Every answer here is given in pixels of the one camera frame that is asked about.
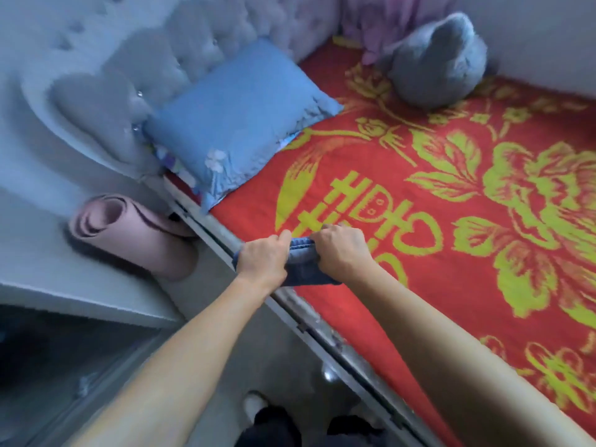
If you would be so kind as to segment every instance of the person's left hand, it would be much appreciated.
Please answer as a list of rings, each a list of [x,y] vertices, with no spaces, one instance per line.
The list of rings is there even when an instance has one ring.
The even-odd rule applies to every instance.
[[[262,286],[268,296],[284,282],[285,269],[290,252],[290,231],[283,231],[268,238],[249,241],[244,244],[238,257],[238,276]]]

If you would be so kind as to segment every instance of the upholstered headboard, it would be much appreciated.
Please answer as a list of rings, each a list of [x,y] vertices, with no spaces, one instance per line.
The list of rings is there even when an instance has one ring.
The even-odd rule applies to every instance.
[[[339,0],[112,0],[31,63],[22,88],[71,147],[133,178],[157,172],[133,125],[257,37],[296,62],[339,26]]]

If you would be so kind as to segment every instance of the red blanket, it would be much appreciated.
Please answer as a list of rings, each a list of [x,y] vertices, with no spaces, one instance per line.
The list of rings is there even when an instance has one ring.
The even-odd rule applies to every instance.
[[[489,79],[425,114],[359,59],[329,43],[303,63],[343,113],[212,213],[242,240],[362,229],[377,262],[596,435],[596,104]],[[458,445],[346,287],[297,292]]]

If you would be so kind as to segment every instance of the bed frame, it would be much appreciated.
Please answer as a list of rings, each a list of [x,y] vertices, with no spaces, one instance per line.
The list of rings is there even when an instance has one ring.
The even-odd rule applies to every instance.
[[[52,132],[97,163],[145,182],[231,267],[241,240],[194,210],[174,186],[166,190],[133,125],[257,37],[268,36],[298,62],[337,32],[339,19],[340,0],[112,0],[27,67],[23,93]],[[66,96],[56,92],[59,85]],[[108,126],[116,128],[105,135]],[[404,445],[443,445],[291,288],[266,304]]]

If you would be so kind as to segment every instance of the plush toy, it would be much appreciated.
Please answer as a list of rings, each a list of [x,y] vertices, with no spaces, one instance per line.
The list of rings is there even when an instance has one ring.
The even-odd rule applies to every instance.
[[[480,83],[487,48],[466,14],[426,24],[392,45],[377,62],[398,95],[424,110],[452,105]]]

